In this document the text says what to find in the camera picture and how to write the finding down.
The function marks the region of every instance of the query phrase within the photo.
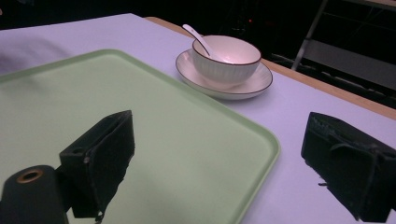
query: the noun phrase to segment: white tablecloth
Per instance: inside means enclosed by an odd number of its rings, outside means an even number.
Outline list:
[[[181,80],[175,60],[191,43],[191,38],[133,14],[5,30],[0,31],[0,76],[98,49],[120,49]],[[271,130],[282,147],[244,222],[356,223],[326,188],[318,186],[322,179],[301,157],[309,112],[342,119],[394,148],[396,120],[273,74],[274,82],[264,94],[244,101],[221,101]],[[394,211],[387,223],[396,223]]]

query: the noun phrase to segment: green tray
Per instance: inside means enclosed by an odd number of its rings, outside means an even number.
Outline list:
[[[0,77],[0,104],[2,183],[58,167],[93,124],[132,110],[135,154],[105,223],[238,223],[280,150],[267,129],[113,49]]]

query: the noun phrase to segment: white bowl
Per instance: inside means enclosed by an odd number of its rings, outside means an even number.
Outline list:
[[[248,80],[262,59],[260,51],[248,42],[226,35],[206,35],[204,40],[223,62],[208,57],[202,45],[192,43],[192,62],[207,83],[229,89]]]

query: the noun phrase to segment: white saucer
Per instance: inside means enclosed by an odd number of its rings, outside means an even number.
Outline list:
[[[263,63],[259,64],[253,76],[245,83],[232,87],[227,90],[217,89],[209,86],[201,74],[196,71],[192,63],[191,49],[188,49],[177,56],[176,67],[181,77],[187,85],[203,92],[206,95],[225,99],[225,100],[242,100],[257,96],[266,90],[273,82],[271,71]]]

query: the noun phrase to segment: spoon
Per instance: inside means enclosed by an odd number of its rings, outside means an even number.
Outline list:
[[[204,41],[202,36],[198,34],[192,27],[190,27],[188,24],[184,24],[182,27],[192,36],[194,36],[196,40],[198,40],[198,42],[202,45],[202,47],[204,47],[206,53],[209,55],[209,58],[219,62],[226,62],[222,58],[220,58],[220,56],[218,56],[212,48],[210,48],[210,46]]]

